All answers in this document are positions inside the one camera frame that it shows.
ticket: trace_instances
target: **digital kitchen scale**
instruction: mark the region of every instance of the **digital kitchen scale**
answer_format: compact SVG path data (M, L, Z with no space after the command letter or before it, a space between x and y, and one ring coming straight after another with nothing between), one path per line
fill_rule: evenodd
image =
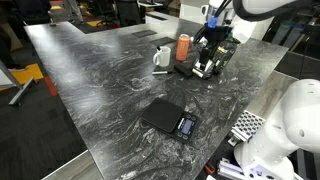
M173 103L156 98L143 112L142 120L168 136L188 143L198 118Z

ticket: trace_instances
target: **floor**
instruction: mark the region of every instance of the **floor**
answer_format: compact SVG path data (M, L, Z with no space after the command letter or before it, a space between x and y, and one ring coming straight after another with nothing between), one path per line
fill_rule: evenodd
M295 81L297 81L297 79L274 71L254 100L249 104L247 110L267 119L281 96ZM90 177L90 180L102 179L98 167L88 151L75 158L61 169L50 174L44 180L85 180L87 177Z
M22 64L38 63L31 44L13 53ZM16 88L0 91L0 174L6 179L40 179L86 150L60 97L53 96L44 79L28 89L21 107L7 103Z

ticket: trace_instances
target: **black device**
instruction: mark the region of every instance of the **black device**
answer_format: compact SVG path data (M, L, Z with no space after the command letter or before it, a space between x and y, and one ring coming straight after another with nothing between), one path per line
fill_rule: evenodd
M143 123L160 130L164 134L188 143L197 124L198 118L168 101L156 98L143 112Z

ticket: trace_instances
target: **gray carpet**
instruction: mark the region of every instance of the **gray carpet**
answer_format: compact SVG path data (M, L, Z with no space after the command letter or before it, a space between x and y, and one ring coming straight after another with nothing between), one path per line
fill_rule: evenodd
M18 63L38 63L31 44L13 53ZM87 148L59 96L52 96L42 79L22 99L21 107L7 103L16 88L0 91L0 179L40 179Z

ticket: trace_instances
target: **chair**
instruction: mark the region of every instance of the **chair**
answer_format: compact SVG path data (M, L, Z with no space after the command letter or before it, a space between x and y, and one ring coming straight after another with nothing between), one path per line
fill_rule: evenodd
M99 26L100 24L102 25L104 23L106 24L106 26L108 26L108 24L113 24L113 21L116 19L116 13L113 8L113 0L93 0L93 4L94 14L96 16L104 16L104 20L99 22L97 26Z
M142 23L137 0L115 0L121 27Z
M25 25L45 24L52 22L48 7L43 0L14 0L18 17Z

